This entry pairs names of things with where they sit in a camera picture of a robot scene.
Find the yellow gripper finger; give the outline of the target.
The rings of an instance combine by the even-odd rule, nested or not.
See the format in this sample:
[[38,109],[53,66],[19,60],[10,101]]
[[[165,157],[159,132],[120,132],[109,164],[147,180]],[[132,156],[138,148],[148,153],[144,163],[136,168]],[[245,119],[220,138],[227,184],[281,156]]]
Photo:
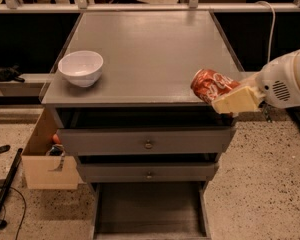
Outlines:
[[240,81],[240,85],[241,86],[250,86],[250,87],[256,86],[255,76],[252,75],[252,76],[242,79]]
[[256,112],[262,103],[262,92],[257,87],[239,86],[212,101],[219,114]]

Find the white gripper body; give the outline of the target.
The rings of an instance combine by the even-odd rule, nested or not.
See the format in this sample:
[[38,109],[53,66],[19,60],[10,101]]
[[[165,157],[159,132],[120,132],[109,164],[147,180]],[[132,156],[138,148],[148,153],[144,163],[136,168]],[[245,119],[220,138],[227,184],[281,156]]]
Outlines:
[[267,104],[282,109],[300,106],[300,53],[289,53],[266,64],[256,83]]

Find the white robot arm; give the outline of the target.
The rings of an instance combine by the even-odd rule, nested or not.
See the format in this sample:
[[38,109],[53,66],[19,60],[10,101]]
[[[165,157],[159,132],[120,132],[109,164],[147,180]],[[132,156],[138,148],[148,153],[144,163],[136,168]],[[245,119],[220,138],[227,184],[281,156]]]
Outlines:
[[255,112],[262,102],[280,109],[300,106],[300,49],[270,61],[212,107],[219,114]]

